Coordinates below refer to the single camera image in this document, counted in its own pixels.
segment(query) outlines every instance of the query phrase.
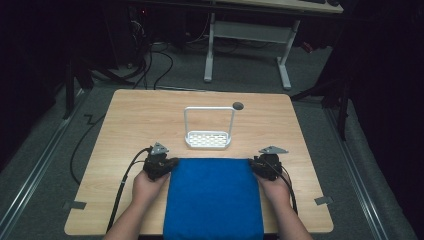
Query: forearm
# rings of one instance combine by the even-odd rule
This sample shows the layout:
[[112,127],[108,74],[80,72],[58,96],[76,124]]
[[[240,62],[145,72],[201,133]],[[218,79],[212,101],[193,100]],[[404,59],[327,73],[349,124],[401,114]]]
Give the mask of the forearm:
[[116,220],[104,239],[138,239],[142,218],[147,208],[148,204],[131,203]]
[[312,239],[300,218],[289,204],[273,204],[277,217],[278,232],[282,240]]

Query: white desk leg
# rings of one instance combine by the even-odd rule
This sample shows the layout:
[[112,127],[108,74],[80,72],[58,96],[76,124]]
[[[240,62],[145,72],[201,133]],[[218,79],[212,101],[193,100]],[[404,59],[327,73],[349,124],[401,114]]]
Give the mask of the white desk leg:
[[211,23],[209,29],[209,49],[206,56],[205,66],[205,82],[212,82],[212,69],[213,69],[213,38],[215,34],[215,13],[211,13]]
[[289,56],[290,49],[291,49],[291,46],[293,45],[294,38],[296,37],[296,33],[297,33],[297,29],[299,28],[299,24],[300,24],[300,20],[296,20],[294,22],[293,27],[292,27],[290,34],[289,34],[289,38],[288,38],[288,41],[287,41],[287,44],[286,44],[286,49],[284,51],[284,54],[283,54],[282,57],[277,58],[278,68],[280,69],[280,77],[281,77],[281,81],[283,82],[283,88],[285,90],[291,89],[290,79],[289,79],[289,75],[287,74],[287,69],[286,69],[286,60],[287,60],[287,57]]

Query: white basket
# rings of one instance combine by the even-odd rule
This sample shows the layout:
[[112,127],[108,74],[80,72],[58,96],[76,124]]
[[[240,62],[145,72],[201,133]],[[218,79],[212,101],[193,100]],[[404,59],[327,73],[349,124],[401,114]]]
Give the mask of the white basket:
[[[189,131],[189,110],[231,110],[231,121],[228,132],[225,131]],[[231,129],[233,128],[235,109],[232,107],[187,107],[184,110],[185,141],[190,148],[198,149],[225,149],[231,143]]]

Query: gray carpet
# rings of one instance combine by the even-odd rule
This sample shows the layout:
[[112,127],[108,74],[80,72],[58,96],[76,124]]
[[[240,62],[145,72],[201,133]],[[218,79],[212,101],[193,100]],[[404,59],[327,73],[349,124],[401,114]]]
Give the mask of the gray carpet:
[[[220,50],[232,50],[226,47]],[[232,53],[217,53],[214,79],[203,82],[205,50],[168,48],[164,52],[173,58],[173,67],[158,83],[158,88],[190,88],[212,91],[286,93],[293,95],[314,85],[331,49],[318,50],[312,54],[294,48],[287,67],[293,89],[284,91],[278,69],[273,58],[246,55],[249,48],[237,49]],[[170,66],[167,57],[153,54],[153,64],[148,74],[148,86]],[[129,70],[121,69],[119,74]],[[66,200],[73,200],[78,186],[73,181],[69,162],[72,152],[84,132],[90,127],[88,117],[97,120],[106,111],[113,92],[122,88],[110,81],[96,81],[94,89],[75,114],[63,140],[54,152],[52,162],[45,172],[36,191],[16,222],[8,239],[101,239],[94,237],[71,237],[64,233],[69,210],[63,209]],[[58,103],[34,127],[9,166],[0,175],[2,201],[0,215],[3,216],[14,196],[24,183],[26,176],[42,154],[50,137],[61,123],[64,114],[64,91],[57,96]],[[295,111],[304,134],[313,164],[316,168],[324,195],[331,196],[329,205],[334,230],[328,234],[314,234],[314,239],[374,239],[367,219],[352,187],[343,154],[337,138],[332,133],[320,104],[312,98],[295,102]],[[355,119],[354,109],[347,122],[347,138],[358,168],[369,187],[376,208],[381,213],[389,239],[416,239],[401,209],[376,166],[366,139]],[[81,179],[101,124],[96,125],[83,140],[74,158],[74,170]]]

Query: small black circle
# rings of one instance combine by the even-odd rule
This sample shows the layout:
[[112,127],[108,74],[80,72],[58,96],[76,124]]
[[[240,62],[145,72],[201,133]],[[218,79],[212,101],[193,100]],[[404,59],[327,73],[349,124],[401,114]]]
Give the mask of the small black circle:
[[233,108],[235,110],[242,110],[244,108],[244,105],[241,102],[235,102],[235,103],[233,103]]

